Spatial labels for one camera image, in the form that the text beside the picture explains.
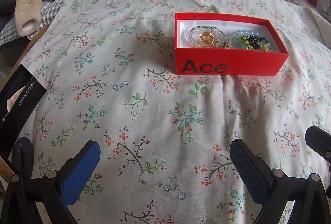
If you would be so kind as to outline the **black iQOO phone box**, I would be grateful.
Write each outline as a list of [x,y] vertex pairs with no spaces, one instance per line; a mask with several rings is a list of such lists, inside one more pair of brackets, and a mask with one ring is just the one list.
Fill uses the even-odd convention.
[[46,88],[22,64],[1,90],[1,157],[12,148]]

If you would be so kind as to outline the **grey crumpled cloth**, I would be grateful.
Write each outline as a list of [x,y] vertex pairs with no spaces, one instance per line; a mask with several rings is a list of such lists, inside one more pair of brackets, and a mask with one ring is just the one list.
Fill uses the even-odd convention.
[[317,10],[326,19],[330,20],[331,16],[331,0],[318,0]]

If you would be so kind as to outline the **red Ace cardboard box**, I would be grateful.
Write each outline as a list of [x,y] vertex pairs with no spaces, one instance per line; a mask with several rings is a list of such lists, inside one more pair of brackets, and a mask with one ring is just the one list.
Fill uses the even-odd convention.
[[[275,76],[288,58],[284,43],[267,19],[225,13],[176,13],[174,53],[177,75],[261,75]],[[277,52],[254,52],[243,49],[197,48],[184,41],[184,28],[194,22],[225,24],[261,30]]]

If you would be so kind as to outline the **floral white bed quilt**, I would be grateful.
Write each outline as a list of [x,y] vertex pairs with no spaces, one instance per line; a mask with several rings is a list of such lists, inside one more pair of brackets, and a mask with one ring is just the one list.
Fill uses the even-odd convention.
[[[268,19],[289,53],[274,77],[177,75],[176,12]],[[307,3],[286,0],[68,0],[22,59],[46,88],[21,131],[32,174],[89,140],[98,166],[70,210],[78,223],[252,223],[259,207],[229,156],[240,138],[287,175],[328,164],[305,143],[330,131],[330,51]]]

